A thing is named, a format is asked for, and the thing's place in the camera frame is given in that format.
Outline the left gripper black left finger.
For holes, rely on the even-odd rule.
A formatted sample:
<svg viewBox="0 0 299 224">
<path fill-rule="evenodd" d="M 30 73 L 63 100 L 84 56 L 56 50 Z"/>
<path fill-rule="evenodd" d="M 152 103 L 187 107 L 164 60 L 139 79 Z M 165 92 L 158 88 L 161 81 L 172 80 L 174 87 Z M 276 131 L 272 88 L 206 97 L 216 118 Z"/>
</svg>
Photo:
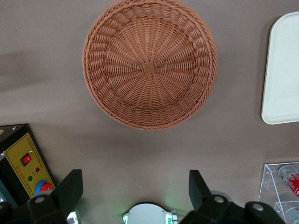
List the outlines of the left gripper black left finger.
<svg viewBox="0 0 299 224">
<path fill-rule="evenodd" d="M 54 190 L 36 194 L 24 205 L 12 208 L 0 203 L 2 224 L 66 224 L 83 195 L 82 170 L 72 170 Z"/>
</svg>

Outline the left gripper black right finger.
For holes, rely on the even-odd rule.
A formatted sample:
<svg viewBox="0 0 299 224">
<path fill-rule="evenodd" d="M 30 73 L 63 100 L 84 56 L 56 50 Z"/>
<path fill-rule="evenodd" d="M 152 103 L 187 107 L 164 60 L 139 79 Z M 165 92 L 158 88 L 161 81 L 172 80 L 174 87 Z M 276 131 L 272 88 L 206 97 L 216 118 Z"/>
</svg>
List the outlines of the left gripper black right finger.
<svg viewBox="0 0 299 224">
<path fill-rule="evenodd" d="M 189 172 L 189 198 L 193 210 L 182 224 L 283 224 L 284 220 L 268 204 L 248 202 L 242 208 L 225 196 L 212 194 L 197 170 Z"/>
</svg>

